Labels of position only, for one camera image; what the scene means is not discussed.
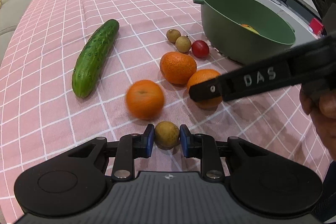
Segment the person's right hand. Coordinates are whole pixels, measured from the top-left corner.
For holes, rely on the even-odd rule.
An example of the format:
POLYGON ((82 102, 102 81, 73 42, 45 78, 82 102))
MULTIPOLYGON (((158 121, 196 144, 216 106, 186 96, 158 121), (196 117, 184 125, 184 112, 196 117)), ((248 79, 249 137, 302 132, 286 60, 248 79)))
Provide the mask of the person's right hand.
POLYGON ((335 90, 322 94, 316 105, 301 88, 299 99, 306 115, 309 115, 320 137, 333 160, 336 155, 336 120, 335 120, 335 90))

